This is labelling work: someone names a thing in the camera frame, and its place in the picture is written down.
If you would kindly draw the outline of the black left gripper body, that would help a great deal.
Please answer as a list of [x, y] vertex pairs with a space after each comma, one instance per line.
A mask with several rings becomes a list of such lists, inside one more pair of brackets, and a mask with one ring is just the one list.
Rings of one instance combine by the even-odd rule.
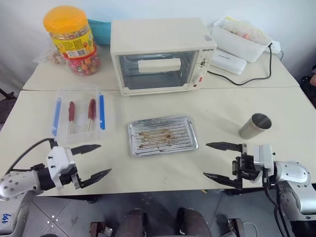
[[82, 188], [82, 181], [79, 178], [78, 170], [75, 167], [73, 167], [69, 172], [62, 174], [59, 179], [62, 186], [73, 183], [75, 189]]

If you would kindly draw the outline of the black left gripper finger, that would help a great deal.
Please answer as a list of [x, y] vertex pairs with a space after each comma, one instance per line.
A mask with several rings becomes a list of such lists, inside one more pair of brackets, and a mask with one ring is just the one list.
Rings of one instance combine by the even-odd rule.
[[78, 155], [78, 154], [89, 153], [100, 147], [101, 145], [98, 145], [98, 144], [90, 144], [90, 145], [82, 145], [79, 147], [71, 148], [70, 150], [71, 150], [72, 155]]
[[105, 177], [111, 171], [112, 171], [111, 168], [107, 169], [107, 170], [103, 170], [103, 171], [100, 171], [98, 173], [91, 175], [91, 177], [87, 180], [84, 180], [84, 181], [80, 180], [79, 187], [86, 188], [86, 187], [100, 181], [103, 177]]

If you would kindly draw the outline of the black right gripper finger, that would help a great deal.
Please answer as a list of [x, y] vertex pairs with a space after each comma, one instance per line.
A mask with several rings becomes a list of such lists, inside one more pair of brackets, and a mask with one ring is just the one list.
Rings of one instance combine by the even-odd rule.
[[240, 190], [242, 189], [242, 178], [240, 178], [239, 176], [237, 176], [236, 179], [232, 180], [227, 176], [218, 175], [218, 174], [211, 174], [211, 173], [204, 172], [203, 175], [219, 184], [233, 187]]
[[228, 142], [212, 142], [207, 143], [206, 146], [222, 151], [230, 150], [241, 152], [241, 144], [233, 144]]

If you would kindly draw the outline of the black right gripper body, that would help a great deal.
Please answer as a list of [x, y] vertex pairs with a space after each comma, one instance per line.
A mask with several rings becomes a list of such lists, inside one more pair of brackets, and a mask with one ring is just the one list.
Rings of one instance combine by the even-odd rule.
[[254, 156], [247, 154], [246, 144], [233, 144], [233, 151], [240, 152], [240, 156], [236, 157], [232, 162], [232, 174], [236, 176], [233, 187], [242, 189], [243, 179], [254, 181], [258, 177], [260, 171], [255, 168]]

